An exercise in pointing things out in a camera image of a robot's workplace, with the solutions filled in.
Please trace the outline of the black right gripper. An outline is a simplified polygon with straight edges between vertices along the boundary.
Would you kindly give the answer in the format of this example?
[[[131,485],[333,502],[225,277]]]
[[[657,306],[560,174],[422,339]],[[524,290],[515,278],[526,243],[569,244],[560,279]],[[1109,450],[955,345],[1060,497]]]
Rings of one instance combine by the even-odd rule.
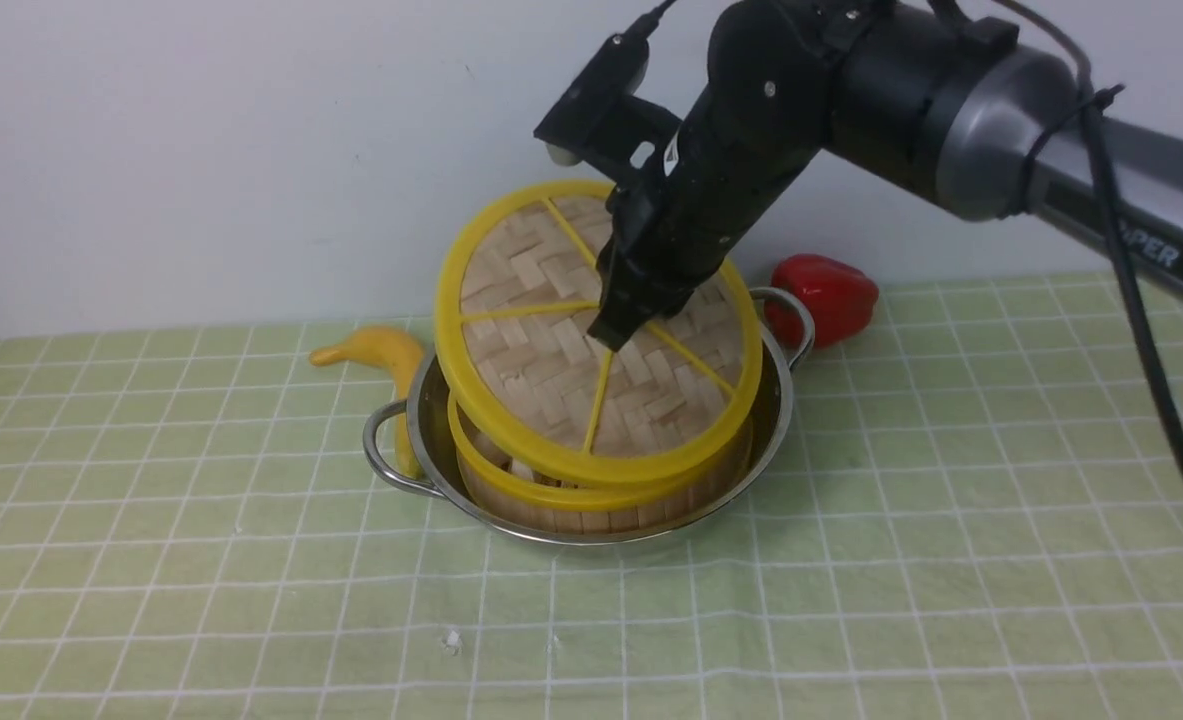
[[[588,335],[619,350],[677,314],[827,140],[835,60],[819,1],[737,1],[715,22],[707,82],[642,179],[610,205]]]

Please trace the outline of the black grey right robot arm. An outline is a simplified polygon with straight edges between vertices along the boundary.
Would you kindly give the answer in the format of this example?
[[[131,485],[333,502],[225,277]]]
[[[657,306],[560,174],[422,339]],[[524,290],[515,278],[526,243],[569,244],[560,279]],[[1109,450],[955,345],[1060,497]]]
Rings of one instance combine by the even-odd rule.
[[[1106,91],[1011,22],[951,4],[737,1],[706,86],[619,193],[588,335],[677,314],[819,153],[965,222],[1029,214],[1183,299],[1183,140],[1103,117]]]

